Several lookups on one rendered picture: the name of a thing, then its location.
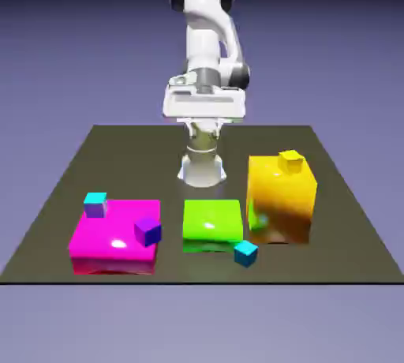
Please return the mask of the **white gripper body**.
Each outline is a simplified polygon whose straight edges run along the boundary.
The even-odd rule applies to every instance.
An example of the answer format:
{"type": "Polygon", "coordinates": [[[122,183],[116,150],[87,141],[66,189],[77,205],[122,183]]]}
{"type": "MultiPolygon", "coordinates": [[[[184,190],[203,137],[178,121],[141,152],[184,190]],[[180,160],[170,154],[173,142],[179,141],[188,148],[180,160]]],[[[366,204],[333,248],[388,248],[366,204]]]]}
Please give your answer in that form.
{"type": "Polygon", "coordinates": [[[167,118],[243,119],[245,91],[213,87],[213,93],[198,93],[195,85],[168,85],[163,100],[167,118]]]}

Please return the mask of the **small yellow cube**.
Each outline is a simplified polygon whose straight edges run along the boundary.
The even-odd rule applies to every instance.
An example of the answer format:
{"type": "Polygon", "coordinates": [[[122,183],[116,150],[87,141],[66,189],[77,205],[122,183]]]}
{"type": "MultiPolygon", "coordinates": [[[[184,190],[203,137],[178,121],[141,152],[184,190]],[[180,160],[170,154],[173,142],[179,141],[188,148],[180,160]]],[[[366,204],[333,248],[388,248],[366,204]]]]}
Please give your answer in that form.
{"type": "Polygon", "coordinates": [[[302,171],[305,157],[296,150],[285,150],[278,154],[279,169],[285,174],[299,174],[302,171]]]}

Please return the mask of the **small purple cube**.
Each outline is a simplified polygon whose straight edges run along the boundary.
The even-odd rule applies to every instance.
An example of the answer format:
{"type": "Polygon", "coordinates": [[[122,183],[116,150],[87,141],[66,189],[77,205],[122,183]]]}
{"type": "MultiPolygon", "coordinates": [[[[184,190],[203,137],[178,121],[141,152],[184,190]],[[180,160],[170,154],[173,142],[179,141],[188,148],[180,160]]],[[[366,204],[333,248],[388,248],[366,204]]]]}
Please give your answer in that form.
{"type": "Polygon", "coordinates": [[[144,247],[157,244],[162,238],[162,226],[158,219],[144,217],[134,223],[136,240],[144,247]]]}

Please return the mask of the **small cyan cube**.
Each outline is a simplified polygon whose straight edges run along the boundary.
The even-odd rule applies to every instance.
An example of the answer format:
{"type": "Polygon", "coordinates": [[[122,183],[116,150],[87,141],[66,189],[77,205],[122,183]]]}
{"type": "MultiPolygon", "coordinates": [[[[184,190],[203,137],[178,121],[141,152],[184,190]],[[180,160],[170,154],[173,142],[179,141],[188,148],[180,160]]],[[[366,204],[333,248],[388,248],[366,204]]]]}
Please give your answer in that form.
{"type": "Polygon", "coordinates": [[[256,261],[258,249],[257,245],[243,240],[234,246],[234,261],[248,268],[256,261]]]}
{"type": "Polygon", "coordinates": [[[84,213],[87,218],[103,218],[107,213],[107,193],[87,193],[84,198],[84,213]]]}

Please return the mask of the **large green box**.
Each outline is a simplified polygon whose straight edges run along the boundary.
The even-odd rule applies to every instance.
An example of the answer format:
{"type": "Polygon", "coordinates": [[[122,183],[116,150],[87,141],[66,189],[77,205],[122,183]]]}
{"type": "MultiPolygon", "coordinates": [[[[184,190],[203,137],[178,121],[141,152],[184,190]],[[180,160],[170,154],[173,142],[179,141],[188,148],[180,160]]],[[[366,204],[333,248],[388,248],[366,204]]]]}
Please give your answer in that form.
{"type": "Polygon", "coordinates": [[[185,200],[183,252],[228,252],[244,237],[239,200],[185,200]]]}

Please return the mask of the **large orange box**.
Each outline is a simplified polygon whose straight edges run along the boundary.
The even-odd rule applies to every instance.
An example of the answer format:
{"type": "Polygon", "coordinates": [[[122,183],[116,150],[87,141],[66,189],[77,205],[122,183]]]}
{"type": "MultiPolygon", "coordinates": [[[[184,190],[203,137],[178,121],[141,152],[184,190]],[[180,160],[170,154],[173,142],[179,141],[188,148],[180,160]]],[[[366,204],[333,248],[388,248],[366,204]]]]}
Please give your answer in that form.
{"type": "Polygon", "coordinates": [[[251,155],[246,196],[249,240],[257,245],[309,243],[316,191],[306,159],[301,173],[285,174],[278,155],[251,155]]]}

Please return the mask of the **large magenta box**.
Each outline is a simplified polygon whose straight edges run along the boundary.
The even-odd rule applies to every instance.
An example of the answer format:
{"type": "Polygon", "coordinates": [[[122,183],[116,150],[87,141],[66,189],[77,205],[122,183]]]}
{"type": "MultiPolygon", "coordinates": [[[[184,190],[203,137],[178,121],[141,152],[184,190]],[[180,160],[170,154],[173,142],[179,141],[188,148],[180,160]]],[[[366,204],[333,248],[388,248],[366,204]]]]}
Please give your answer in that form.
{"type": "Polygon", "coordinates": [[[160,221],[159,200],[107,198],[107,213],[103,218],[87,218],[83,212],[68,246],[73,272],[76,275],[153,274],[158,243],[144,247],[134,234],[135,221],[144,217],[160,221]]]}

